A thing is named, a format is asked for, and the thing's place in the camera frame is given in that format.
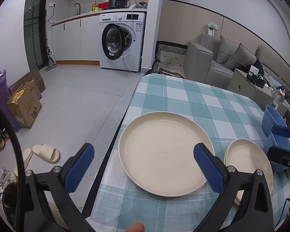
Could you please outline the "left hand finger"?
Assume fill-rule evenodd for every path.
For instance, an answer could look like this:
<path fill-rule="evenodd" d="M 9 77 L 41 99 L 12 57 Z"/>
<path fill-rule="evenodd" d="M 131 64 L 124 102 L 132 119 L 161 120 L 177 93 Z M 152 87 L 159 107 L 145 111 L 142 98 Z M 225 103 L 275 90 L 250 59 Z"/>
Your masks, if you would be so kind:
<path fill-rule="evenodd" d="M 140 222 L 135 222 L 125 232 L 145 232 L 145 226 Z"/>

